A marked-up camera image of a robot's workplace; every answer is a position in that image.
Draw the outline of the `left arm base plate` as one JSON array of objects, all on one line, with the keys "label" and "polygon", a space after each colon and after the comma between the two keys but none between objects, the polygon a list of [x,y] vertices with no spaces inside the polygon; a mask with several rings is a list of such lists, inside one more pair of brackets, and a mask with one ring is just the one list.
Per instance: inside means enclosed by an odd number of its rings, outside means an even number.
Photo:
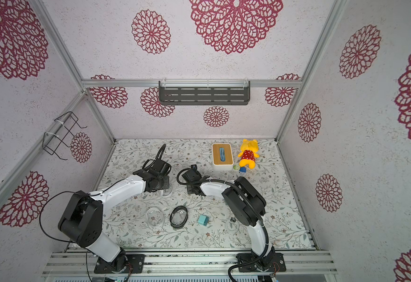
[{"label": "left arm base plate", "polygon": [[98,257],[94,274],[140,274],[143,270],[146,256],[143,254],[119,254],[112,262],[106,262]]}]

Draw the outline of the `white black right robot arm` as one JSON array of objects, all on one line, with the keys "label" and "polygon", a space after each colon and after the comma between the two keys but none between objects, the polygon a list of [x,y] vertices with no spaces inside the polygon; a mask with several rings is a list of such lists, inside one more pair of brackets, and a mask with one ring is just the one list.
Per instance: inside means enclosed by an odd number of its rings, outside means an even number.
[{"label": "white black right robot arm", "polygon": [[186,186],[189,193],[223,199],[234,217],[247,228],[251,251],[257,257],[266,257],[272,249],[264,222],[266,201],[256,188],[243,176],[234,181],[211,179],[203,176],[196,165],[181,170],[178,184]]}]

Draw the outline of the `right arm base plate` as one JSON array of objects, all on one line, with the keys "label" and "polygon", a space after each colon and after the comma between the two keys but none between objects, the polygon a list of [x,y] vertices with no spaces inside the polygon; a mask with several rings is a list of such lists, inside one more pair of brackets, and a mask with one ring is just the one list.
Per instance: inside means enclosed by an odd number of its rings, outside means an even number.
[{"label": "right arm base plate", "polygon": [[[237,256],[238,264],[247,263],[254,260],[256,257],[252,253],[239,253]],[[249,273],[249,272],[285,272],[287,270],[284,256],[281,253],[271,253],[265,256],[260,261],[249,264],[246,266],[240,266],[239,272]]]}]

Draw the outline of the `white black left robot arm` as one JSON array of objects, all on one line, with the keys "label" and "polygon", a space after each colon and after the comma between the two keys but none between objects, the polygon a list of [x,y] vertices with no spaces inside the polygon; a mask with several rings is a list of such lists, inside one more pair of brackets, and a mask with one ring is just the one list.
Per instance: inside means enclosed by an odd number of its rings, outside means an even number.
[{"label": "white black left robot arm", "polygon": [[91,251],[109,264],[124,263],[125,252],[103,231],[103,214],[142,193],[169,188],[171,165],[162,159],[163,144],[152,160],[129,177],[96,192],[75,192],[59,221],[58,229],[80,247]]}]

